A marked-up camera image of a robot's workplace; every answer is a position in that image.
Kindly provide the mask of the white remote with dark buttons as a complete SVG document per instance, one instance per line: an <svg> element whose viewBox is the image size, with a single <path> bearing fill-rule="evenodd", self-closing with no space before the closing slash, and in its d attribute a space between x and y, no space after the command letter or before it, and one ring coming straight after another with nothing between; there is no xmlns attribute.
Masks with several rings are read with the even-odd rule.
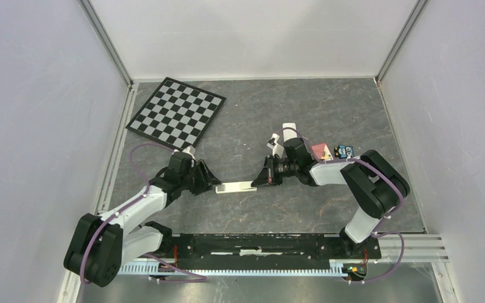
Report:
<svg viewBox="0 0 485 303"><path fill-rule="evenodd" d="M282 134L284 141L297 138L297 128L295 123L286 122L282 124Z"/></svg>

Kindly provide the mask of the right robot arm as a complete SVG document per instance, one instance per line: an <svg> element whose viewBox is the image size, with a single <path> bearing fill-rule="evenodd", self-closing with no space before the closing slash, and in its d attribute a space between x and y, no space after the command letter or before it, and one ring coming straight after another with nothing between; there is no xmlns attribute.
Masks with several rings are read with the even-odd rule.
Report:
<svg viewBox="0 0 485 303"><path fill-rule="evenodd" d="M364 251L364 241L411 192L405 178L375 150L359 157L324 161L309 151L300 137L287 140L283 147L285 157L267 156L252 187L279 186L286 177L296 177L307 186L346 185L358 204L340 233L339 248L348 258Z"/></svg>

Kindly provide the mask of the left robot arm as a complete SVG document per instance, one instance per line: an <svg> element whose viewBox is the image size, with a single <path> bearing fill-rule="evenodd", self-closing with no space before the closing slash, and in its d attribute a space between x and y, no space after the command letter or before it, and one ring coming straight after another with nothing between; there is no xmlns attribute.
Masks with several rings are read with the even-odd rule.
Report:
<svg viewBox="0 0 485 303"><path fill-rule="evenodd" d="M218 186L202 160L189 151L175 151L163 168L132 198L101 216L87 213L75 228L63 266L83 282L107 286L120 267L147 253L168 256L173 240L145 220L168 207L183 191L198 195Z"/></svg>

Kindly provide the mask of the white slim remote control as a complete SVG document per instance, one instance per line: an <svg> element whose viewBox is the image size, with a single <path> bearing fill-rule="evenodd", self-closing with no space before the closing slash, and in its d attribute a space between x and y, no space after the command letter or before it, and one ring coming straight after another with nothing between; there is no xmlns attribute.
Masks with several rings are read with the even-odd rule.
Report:
<svg viewBox="0 0 485 303"><path fill-rule="evenodd" d="M217 194L234 194L257 191L257 188L251 184L251 181L221 183L215 187L215 192Z"/></svg>

